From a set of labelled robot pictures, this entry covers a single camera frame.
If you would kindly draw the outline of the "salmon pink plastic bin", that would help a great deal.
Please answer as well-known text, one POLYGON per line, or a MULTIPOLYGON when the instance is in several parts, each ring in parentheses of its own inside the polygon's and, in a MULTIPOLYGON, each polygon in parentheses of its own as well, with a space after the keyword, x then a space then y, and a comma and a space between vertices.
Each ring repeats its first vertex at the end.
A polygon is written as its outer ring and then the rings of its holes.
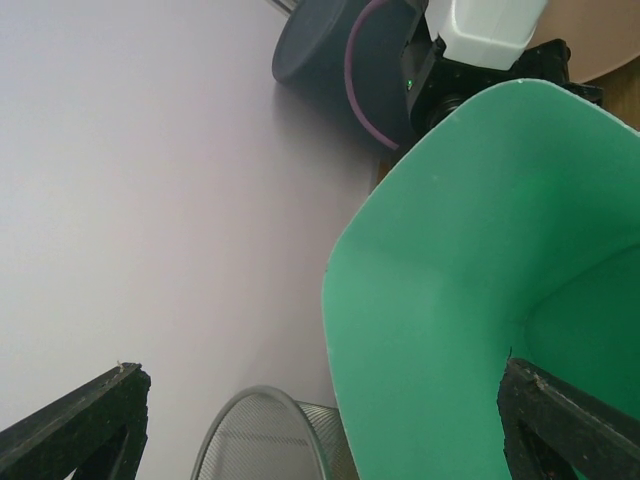
POLYGON ((555 0, 541 15, 531 47, 564 40, 570 78, 587 82, 639 56, 640 0, 555 0))

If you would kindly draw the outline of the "green plastic bin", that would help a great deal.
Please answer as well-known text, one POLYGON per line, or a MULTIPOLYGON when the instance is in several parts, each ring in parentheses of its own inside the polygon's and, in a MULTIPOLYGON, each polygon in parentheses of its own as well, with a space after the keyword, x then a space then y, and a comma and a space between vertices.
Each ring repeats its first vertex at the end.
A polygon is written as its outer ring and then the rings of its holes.
POLYGON ((637 131, 542 81, 477 94, 355 215, 322 310, 363 479, 507 478, 509 357, 637 417, 637 131))

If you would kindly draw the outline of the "dark grey plastic bin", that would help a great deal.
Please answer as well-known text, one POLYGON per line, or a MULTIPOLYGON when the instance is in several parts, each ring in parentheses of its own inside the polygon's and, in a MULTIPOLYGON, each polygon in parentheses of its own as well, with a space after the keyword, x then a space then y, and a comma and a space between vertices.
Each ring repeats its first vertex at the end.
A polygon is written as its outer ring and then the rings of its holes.
MULTIPOLYGON (((352 27, 365 1, 300 1, 278 39, 272 59, 277 82, 328 118, 352 130, 366 129, 349 105, 344 62, 352 27)), ((352 53, 356 100, 373 126, 396 144, 413 136, 400 55, 415 15, 405 1, 387 1, 357 33, 352 53)))

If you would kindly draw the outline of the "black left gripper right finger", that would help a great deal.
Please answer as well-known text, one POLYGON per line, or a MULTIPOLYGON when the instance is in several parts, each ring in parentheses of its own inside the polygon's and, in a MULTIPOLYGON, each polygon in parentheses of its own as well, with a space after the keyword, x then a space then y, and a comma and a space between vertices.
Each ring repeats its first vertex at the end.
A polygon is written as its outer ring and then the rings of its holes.
POLYGON ((513 479, 637 479, 639 421, 520 358, 497 405, 513 479))

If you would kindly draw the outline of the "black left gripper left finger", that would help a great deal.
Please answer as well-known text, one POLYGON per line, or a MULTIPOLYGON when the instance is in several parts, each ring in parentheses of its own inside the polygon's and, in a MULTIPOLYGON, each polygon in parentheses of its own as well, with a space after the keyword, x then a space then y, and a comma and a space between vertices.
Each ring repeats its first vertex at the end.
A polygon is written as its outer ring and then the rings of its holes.
POLYGON ((150 376, 116 366, 1 432, 3 479, 134 479, 150 376))

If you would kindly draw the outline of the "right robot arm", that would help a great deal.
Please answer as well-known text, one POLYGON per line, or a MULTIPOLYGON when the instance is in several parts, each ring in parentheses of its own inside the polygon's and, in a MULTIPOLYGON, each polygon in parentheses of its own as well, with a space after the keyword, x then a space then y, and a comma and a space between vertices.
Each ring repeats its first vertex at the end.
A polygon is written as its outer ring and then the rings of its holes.
POLYGON ((503 479, 496 403, 509 354, 639 416, 639 136, 518 73, 541 1, 432 1, 408 85, 464 68, 464 107, 404 163, 404 270, 388 333, 389 437, 406 479, 503 479))

